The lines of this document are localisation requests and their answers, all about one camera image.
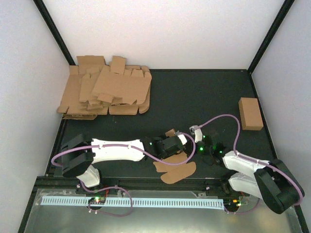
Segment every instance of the vent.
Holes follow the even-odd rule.
[[[45,196],[41,205],[58,206],[87,206],[91,197],[57,197]],[[167,199],[167,198],[132,198],[134,207],[149,208],[197,208],[223,210],[221,199]],[[91,206],[130,207],[129,198],[107,198],[105,204],[92,204]]]

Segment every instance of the gray floor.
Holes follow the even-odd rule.
[[[172,197],[195,196],[192,193],[170,193]],[[146,196],[136,193],[135,197]],[[157,192],[153,197],[163,197]],[[106,208],[124,213],[122,208]],[[89,213],[85,207],[35,205],[27,225],[27,233],[299,233],[294,210],[277,215],[261,204],[245,215],[228,215],[221,210],[136,208],[127,217],[117,218]]]

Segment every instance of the black post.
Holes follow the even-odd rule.
[[[54,36],[59,48],[61,49],[61,51],[63,52],[63,55],[65,56],[65,58],[67,59],[69,65],[74,66],[76,65],[69,50],[67,49],[67,46],[62,38],[62,36],[60,35],[48,9],[46,8],[43,0],[34,0],[35,5],[37,6],[40,14],[42,15],[44,21],[46,22],[47,26],[49,27],[52,35]]]
[[[292,4],[295,0],[285,0],[281,9],[279,10],[275,20],[273,21],[266,37],[264,38],[259,50],[257,51],[251,65],[248,68],[248,73],[252,74],[258,65],[259,61],[261,60],[264,52],[268,48],[271,40],[273,39],[274,35],[276,34],[278,28],[280,27],[281,23],[283,22],[285,16],[287,15],[289,9],[291,8]]]

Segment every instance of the black mat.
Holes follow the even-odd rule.
[[[240,119],[241,97],[255,97],[250,76],[243,70],[152,70],[150,109],[136,116],[98,116],[95,120],[69,120],[63,142],[80,133],[109,141],[127,141],[144,136],[158,136],[175,128],[190,133],[189,127],[202,124],[220,114]],[[202,129],[214,141],[233,146],[237,123],[232,118],[215,120]],[[266,131],[242,131],[237,150],[259,159],[273,159]],[[227,170],[209,166],[200,155],[194,156],[196,172],[191,178],[220,178]],[[153,160],[106,161],[94,166],[104,177],[159,178]]]

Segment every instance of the black table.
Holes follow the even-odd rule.
[[[108,141],[127,141],[144,136],[158,136],[174,128],[190,133],[189,127],[200,125],[220,114],[233,114],[240,119],[238,102],[241,97],[256,97],[251,76],[246,70],[152,70],[150,109],[136,116],[98,116],[95,120],[69,120],[62,142],[80,133]],[[215,120],[202,129],[214,142],[232,147],[237,123],[230,117]],[[271,160],[271,147],[266,127],[261,131],[241,131],[237,150],[259,159]],[[221,178],[228,170],[209,165],[211,160],[195,155],[196,172],[183,180]],[[152,159],[146,161],[106,161],[94,165],[104,178],[124,178],[139,182],[160,180]]]

